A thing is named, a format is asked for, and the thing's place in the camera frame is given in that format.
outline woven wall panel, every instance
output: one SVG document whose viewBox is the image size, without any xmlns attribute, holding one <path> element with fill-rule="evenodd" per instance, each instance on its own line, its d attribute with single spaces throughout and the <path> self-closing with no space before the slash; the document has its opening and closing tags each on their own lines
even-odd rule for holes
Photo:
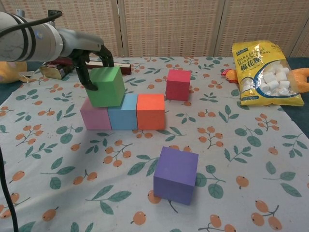
<svg viewBox="0 0 309 232">
<path fill-rule="evenodd" d="M 220 2 L 124 0 L 129 56 L 213 55 Z"/>
<path fill-rule="evenodd" d="M 105 46 L 118 56 L 115 26 L 110 0 L 2 0 L 7 12 L 16 9 L 26 12 L 26 18 L 47 17 L 47 10 L 61 10 L 63 16 L 56 19 L 56 26 L 88 32 L 101 37 Z"/>
<path fill-rule="evenodd" d="M 309 57 L 309 21 L 299 37 L 299 41 L 296 44 L 291 56 Z"/>
<path fill-rule="evenodd" d="M 309 0 L 227 0 L 215 55 L 235 42 L 271 40 L 289 56 L 308 18 Z"/>
</svg>

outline yellow plastic bag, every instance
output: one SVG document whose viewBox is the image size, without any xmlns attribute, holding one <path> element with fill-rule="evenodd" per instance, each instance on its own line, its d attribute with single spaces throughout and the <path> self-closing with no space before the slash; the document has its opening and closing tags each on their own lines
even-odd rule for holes
<svg viewBox="0 0 309 232">
<path fill-rule="evenodd" d="M 276 44 L 235 43 L 232 50 L 241 105 L 304 105 L 291 68 Z"/>
</svg>

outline orange block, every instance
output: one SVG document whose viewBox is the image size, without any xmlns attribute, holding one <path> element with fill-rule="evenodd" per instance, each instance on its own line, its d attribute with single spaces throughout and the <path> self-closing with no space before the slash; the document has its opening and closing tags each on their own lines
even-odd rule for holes
<svg viewBox="0 0 309 232">
<path fill-rule="evenodd" d="M 139 130 L 165 129 L 165 102 L 163 93 L 139 94 L 136 112 Z"/>
</svg>

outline table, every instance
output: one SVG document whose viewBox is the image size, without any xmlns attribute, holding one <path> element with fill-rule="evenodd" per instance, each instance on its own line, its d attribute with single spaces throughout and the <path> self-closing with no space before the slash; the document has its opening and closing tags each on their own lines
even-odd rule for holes
<svg viewBox="0 0 309 232">
<path fill-rule="evenodd" d="M 190 100 L 166 101 L 164 131 L 87 131 L 79 113 L 86 92 L 76 72 L 63 81 L 37 72 L 0 107 L 20 231 L 309 228 L 309 140 L 280 106 L 240 106 L 238 87 L 220 75 L 234 68 L 232 58 L 115 60 L 133 64 L 124 81 L 134 93 L 162 93 L 169 69 L 191 70 Z M 190 206 L 153 197 L 162 146 L 199 154 Z M 7 206 L 2 192 L 0 204 Z M 2 232 L 12 231 L 6 210 Z"/>
</svg>

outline purple block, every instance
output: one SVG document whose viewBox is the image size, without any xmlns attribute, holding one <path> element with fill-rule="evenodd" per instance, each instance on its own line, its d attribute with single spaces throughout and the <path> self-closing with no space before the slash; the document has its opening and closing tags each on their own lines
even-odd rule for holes
<svg viewBox="0 0 309 232">
<path fill-rule="evenodd" d="M 89 98 L 86 98 L 81 107 L 81 114 L 87 130 L 111 130 L 107 107 L 94 108 Z"/>
<path fill-rule="evenodd" d="M 189 205 L 197 175 L 198 154 L 163 147 L 154 173 L 154 196 Z"/>
</svg>

